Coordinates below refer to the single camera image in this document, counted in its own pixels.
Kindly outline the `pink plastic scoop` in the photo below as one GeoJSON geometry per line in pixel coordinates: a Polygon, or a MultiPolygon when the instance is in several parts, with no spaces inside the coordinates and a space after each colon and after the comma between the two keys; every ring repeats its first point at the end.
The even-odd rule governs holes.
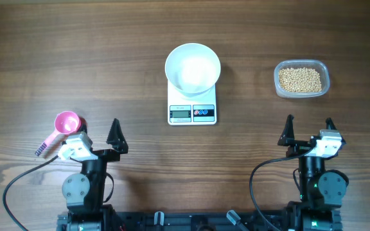
{"type": "Polygon", "coordinates": [[[81,125],[79,116],[72,111],[63,111],[55,118],[54,131],[44,140],[44,142],[35,151],[36,156],[40,156],[43,151],[57,138],[58,135],[69,135],[75,133],[81,125]]]}

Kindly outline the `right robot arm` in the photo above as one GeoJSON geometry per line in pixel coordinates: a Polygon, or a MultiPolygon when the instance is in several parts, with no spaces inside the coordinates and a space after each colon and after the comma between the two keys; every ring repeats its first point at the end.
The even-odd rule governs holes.
{"type": "Polygon", "coordinates": [[[278,141],[286,146],[286,157],[297,159],[300,200],[291,201],[281,213],[283,230],[342,230],[339,208],[349,185],[349,178],[338,170],[327,170],[325,162],[333,159],[346,144],[332,119],[326,128],[309,141],[294,136],[293,115],[288,115],[278,141]]]}

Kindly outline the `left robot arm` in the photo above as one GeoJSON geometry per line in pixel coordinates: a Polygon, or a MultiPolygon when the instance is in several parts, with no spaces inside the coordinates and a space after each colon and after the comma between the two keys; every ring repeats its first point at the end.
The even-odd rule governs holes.
{"type": "Polygon", "coordinates": [[[107,172],[109,162],[119,162],[128,153],[128,144],[121,131],[120,122],[114,119],[106,140],[111,148],[94,150],[87,134],[87,126],[71,134],[63,143],[58,157],[81,163],[79,173],[68,176],[62,185],[67,214],[58,216],[58,231],[125,230],[125,224],[104,197],[105,181],[112,176],[107,172]]]}

